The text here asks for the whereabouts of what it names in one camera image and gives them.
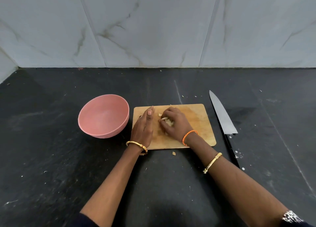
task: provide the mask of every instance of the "black sleeve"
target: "black sleeve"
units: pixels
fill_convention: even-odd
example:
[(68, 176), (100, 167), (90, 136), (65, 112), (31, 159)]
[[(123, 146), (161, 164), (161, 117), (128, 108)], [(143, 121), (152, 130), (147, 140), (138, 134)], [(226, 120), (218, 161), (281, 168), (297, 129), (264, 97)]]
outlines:
[(298, 217), (293, 211), (287, 211), (281, 220), (280, 227), (313, 227)]
[(89, 219), (82, 213), (77, 214), (74, 221), (69, 225), (69, 227), (99, 227), (95, 222)]

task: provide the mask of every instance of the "orange thread bracelet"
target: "orange thread bracelet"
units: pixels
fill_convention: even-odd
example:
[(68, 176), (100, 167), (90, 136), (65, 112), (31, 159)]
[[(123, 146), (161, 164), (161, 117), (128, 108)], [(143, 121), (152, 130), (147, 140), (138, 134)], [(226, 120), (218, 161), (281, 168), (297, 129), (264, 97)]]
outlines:
[(185, 136), (184, 136), (183, 139), (182, 139), (182, 144), (183, 144), (184, 146), (187, 146), (187, 145), (184, 143), (184, 139), (186, 138), (186, 136), (187, 136), (189, 133), (192, 133), (192, 132), (195, 132), (195, 133), (198, 135), (198, 132), (197, 132), (196, 130), (191, 130), (191, 131), (189, 131), (188, 133), (186, 133)]

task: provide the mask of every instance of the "black countertop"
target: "black countertop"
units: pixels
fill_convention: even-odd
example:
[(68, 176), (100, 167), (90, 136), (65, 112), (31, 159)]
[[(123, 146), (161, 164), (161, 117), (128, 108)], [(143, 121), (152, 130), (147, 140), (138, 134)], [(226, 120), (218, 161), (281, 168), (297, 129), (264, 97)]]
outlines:
[[(66, 226), (123, 153), (136, 106), (204, 104), (229, 158), (209, 90), (239, 132), (240, 167), (316, 225), (315, 80), (316, 69), (19, 69), (0, 85), (1, 225)], [(128, 101), (127, 127), (84, 134), (80, 109), (109, 93)], [(138, 159), (113, 225), (244, 226), (195, 154), (175, 151)]]

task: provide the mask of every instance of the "gold bangle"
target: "gold bangle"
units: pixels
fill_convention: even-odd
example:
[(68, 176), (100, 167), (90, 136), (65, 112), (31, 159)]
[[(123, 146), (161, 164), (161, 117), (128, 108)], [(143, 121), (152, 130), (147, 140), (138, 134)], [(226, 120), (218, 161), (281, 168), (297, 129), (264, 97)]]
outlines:
[(147, 150), (147, 148), (146, 148), (145, 146), (143, 146), (142, 144), (139, 144), (139, 143), (137, 143), (137, 142), (135, 142), (135, 141), (127, 141), (127, 142), (126, 142), (126, 145), (128, 146), (129, 143), (133, 143), (133, 144), (139, 145), (140, 147), (142, 147), (142, 148), (145, 150), (145, 153), (140, 153), (140, 156), (144, 156), (144, 155), (147, 154), (148, 150)]
[(211, 163), (203, 170), (203, 173), (206, 174), (206, 172), (209, 170), (211, 165), (222, 155), (222, 153), (218, 153), (215, 158), (211, 161)]

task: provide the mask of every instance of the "knife handle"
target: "knife handle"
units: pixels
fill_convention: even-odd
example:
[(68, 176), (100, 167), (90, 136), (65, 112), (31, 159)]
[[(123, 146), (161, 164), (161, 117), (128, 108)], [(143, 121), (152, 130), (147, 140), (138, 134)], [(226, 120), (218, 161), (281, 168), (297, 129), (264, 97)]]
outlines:
[(236, 165), (240, 169), (238, 161), (237, 161), (237, 158), (236, 158), (236, 155), (235, 155), (235, 151), (233, 149), (233, 145), (234, 145), (233, 138), (234, 138), (234, 135), (225, 134), (225, 138), (226, 138), (227, 145), (229, 147), (229, 151), (228, 152), (230, 154), (231, 160), (232, 160), (233, 164)]

